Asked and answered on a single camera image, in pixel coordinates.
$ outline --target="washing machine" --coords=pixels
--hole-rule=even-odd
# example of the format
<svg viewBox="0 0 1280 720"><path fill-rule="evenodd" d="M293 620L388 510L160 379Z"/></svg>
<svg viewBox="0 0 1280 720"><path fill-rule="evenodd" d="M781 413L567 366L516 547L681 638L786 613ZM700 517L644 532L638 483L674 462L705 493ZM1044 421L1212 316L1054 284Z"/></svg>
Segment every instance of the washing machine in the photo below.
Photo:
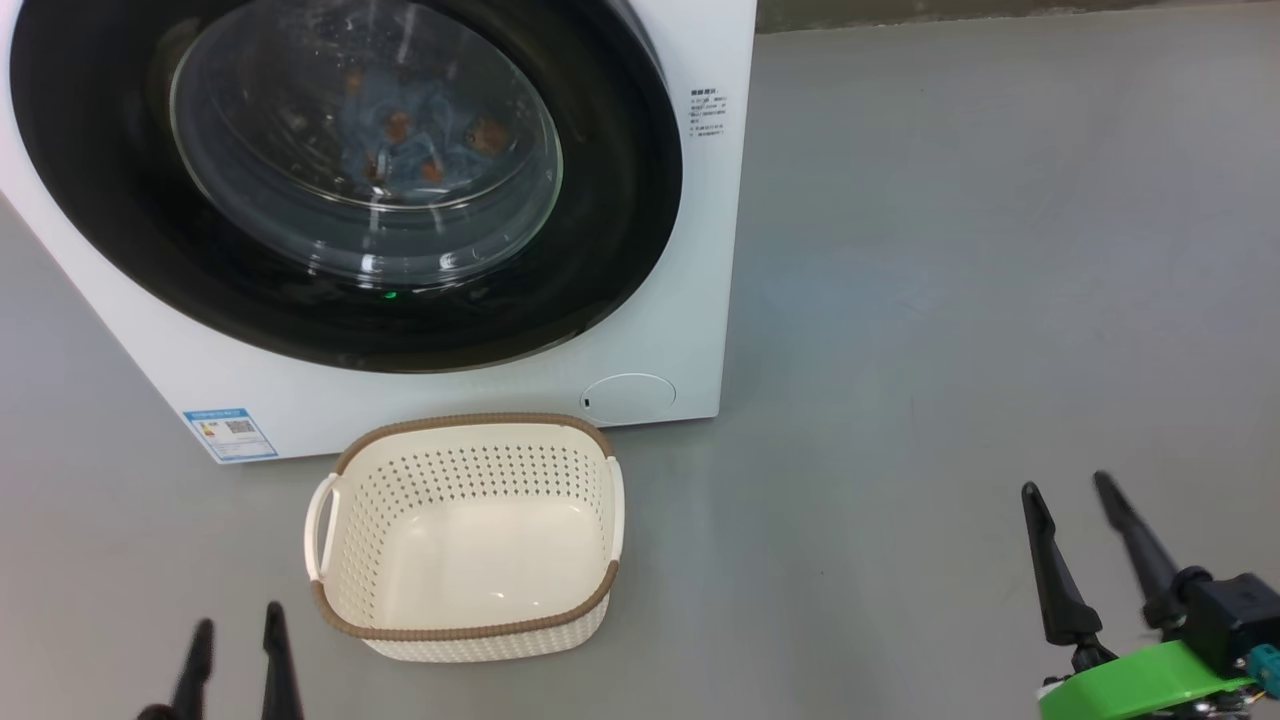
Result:
<svg viewBox="0 0 1280 720"><path fill-rule="evenodd" d="M0 8L0 190L216 461L718 413L754 0Z"/></svg>

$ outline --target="brown basket rim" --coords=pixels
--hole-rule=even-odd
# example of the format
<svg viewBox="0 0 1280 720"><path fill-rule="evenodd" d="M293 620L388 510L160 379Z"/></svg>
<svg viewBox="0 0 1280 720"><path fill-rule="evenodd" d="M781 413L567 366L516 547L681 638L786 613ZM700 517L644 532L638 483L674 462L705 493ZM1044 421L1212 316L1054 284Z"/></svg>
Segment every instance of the brown basket rim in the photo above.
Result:
<svg viewBox="0 0 1280 720"><path fill-rule="evenodd" d="M576 430L581 430L590 436L600 450L604 452L605 457L613 457L613 447L609 445L608 438L600 432L595 425L575 418L572 415L558 415L554 413L481 413L475 415L447 415L443 418L428 418L424 420L410 420L407 423L394 423L390 425L383 425L381 428L370 430L360 437L356 442L351 443L351 447L343 451L338 456L338 461L334 465L334 473L342 475L351 464L351 460L364 448L369 447L374 442L403 433L412 433L417 430L430 430L436 428L453 428L460 425L504 425L504 424L543 424L543 425L563 425L570 427ZM609 566L604 570L604 578L600 584L595 588L582 603L572 610L557 615L548 615L544 618L535 618L532 620L521 620L518 623L504 623L500 625L480 625L474 628L449 628L449 629L436 629L436 630L396 630L396 629L381 629L381 628L366 628L362 625L356 625L355 623L348 623L338 611L333 609L329 603L329 598L325 594L323 580L311 580L311 593L315 596L316 606L320 609L320 615L334 626L334 629L346 633L348 635L360 638L362 641L389 641L389 642L440 642L440 641L474 641L480 638L495 638L502 635L516 635L520 633L530 633L534 630L547 630L550 628L558 628L561 625L567 625L585 618L590 611L595 610L600 602L604 601L605 596L613 588L613 580L618 577L618 561L611 560Z"/></svg>

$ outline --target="floor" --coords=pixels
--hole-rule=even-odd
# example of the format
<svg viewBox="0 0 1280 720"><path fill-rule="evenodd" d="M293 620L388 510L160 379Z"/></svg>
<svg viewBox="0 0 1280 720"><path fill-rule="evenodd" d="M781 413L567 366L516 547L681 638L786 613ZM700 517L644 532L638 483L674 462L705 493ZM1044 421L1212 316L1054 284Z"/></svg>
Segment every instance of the floor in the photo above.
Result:
<svg viewBox="0 0 1280 720"><path fill-rule="evenodd" d="M330 460L214 466L4 210L4 714L132 717L207 615L209 717L257 716L276 598L312 720L1034 716L1070 653L1023 482L1119 652L1151 637L1097 468L1183 562L1280 583L1276 37L1258 4L762 38L723 414L612 433L609 615L530 661L329 629Z"/></svg>

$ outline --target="laundry basket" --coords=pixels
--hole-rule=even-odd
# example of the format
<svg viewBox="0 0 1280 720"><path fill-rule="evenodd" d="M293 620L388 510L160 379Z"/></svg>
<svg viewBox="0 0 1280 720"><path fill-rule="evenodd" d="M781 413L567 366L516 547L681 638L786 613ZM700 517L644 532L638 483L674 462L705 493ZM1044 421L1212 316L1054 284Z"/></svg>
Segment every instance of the laundry basket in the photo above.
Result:
<svg viewBox="0 0 1280 720"><path fill-rule="evenodd" d="M622 525L622 471L600 430L566 415L462 415L347 448L311 498L305 556L324 618L378 652L506 660L595 633Z"/></svg>

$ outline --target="laundry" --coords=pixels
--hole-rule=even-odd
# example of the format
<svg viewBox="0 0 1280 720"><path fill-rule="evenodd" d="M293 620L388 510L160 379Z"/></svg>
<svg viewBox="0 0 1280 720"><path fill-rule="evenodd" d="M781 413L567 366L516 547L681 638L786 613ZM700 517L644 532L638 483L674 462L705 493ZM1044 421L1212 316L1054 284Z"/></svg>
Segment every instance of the laundry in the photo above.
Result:
<svg viewBox="0 0 1280 720"><path fill-rule="evenodd" d="M513 145L502 123L468 109L438 79L357 69L346 90L338 118L342 167L375 195L457 190Z"/></svg>

